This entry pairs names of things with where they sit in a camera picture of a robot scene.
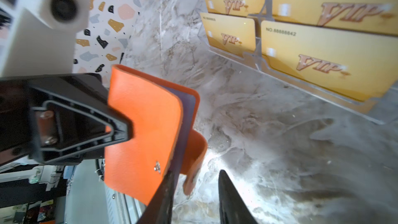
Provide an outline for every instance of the orange leather wallet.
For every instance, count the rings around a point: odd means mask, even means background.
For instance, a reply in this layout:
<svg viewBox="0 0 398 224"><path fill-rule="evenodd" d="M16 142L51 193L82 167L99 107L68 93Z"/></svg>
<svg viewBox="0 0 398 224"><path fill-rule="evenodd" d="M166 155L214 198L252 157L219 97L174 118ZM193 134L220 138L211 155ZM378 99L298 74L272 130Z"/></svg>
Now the orange leather wallet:
<svg viewBox="0 0 398 224"><path fill-rule="evenodd" d="M196 100L180 170L187 175L183 189L189 195L207 151L206 139L192 129L199 94L123 65L112 67L108 105L131 119L134 137L105 148L105 183L146 205L167 174L182 126L182 102L166 88Z"/></svg>

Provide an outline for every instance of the gray marble tabletop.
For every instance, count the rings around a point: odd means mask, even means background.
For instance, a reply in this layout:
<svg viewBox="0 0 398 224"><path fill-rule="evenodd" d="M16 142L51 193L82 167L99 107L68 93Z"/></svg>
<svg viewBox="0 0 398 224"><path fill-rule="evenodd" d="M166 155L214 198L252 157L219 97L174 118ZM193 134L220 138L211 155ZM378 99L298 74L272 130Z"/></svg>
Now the gray marble tabletop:
<svg viewBox="0 0 398 224"><path fill-rule="evenodd" d="M376 125L228 61L197 37L204 0L147 0L122 64L191 87L207 139L173 223L219 223L225 169L259 223L396 223L398 122Z"/></svg>

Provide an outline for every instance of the metal screw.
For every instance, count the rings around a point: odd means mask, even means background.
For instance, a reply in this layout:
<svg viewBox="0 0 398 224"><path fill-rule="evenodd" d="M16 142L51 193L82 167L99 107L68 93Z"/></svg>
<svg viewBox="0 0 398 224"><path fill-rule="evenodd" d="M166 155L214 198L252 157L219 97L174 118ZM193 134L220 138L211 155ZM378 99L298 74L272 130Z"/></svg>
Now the metal screw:
<svg viewBox="0 0 398 224"><path fill-rule="evenodd" d="M49 137L47 140L44 142L46 145L52 145L58 142L58 138L56 137Z"/></svg>
<svg viewBox="0 0 398 224"><path fill-rule="evenodd" d="M155 167L154 167L154 170L155 170L156 172L159 172L159 174L160 174L160 163L159 163L158 161L156 161L156 165L155 165Z"/></svg>
<svg viewBox="0 0 398 224"><path fill-rule="evenodd" d="M30 184L35 184L35 183L37 183L39 180L37 179L37 178L33 178L33 179L30 179L29 180L29 183Z"/></svg>
<svg viewBox="0 0 398 224"><path fill-rule="evenodd" d="M52 117L54 117L54 112L53 112L53 111L45 111L45 112L42 112L42 113L40 114L40 117L41 117L42 119L49 119L49 118L52 118Z"/></svg>

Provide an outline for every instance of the transparent plastic stand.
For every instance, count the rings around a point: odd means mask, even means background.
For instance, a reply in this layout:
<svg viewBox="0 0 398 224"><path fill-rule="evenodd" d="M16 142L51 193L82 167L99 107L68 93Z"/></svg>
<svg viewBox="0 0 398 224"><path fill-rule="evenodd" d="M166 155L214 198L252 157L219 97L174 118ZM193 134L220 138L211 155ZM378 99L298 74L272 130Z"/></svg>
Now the transparent plastic stand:
<svg viewBox="0 0 398 224"><path fill-rule="evenodd" d="M198 0L195 10L198 14L201 12L208 12L205 1ZM256 26L256 49L253 53L244 52L243 57L239 57L210 46L203 24L199 30L198 38L209 46L209 51L219 56L238 62L259 73L266 74L272 78L287 83L294 88L309 93L336 106L342 107L376 124L385 124L398 119L398 81L391 86L383 97L371 98L365 102L360 102L286 73L277 71L267 64L267 61L264 58L265 56L261 51L261 22L264 20L275 21L272 16L272 0L265 0L261 12L258 14L249 14L247 18L254 19Z"/></svg>

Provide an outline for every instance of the cable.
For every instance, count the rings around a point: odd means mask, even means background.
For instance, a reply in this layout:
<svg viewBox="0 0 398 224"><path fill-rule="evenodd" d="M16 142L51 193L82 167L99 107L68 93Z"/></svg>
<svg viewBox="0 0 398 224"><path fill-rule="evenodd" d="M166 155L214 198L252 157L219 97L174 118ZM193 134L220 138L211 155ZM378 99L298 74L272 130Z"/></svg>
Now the cable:
<svg viewBox="0 0 398 224"><path fill-rule="evenodd" d="M100 179L103 181L103 173L100 168L100 160L99 159L96 159L96 172L97 172L98 176L100 177Z"/></svg>

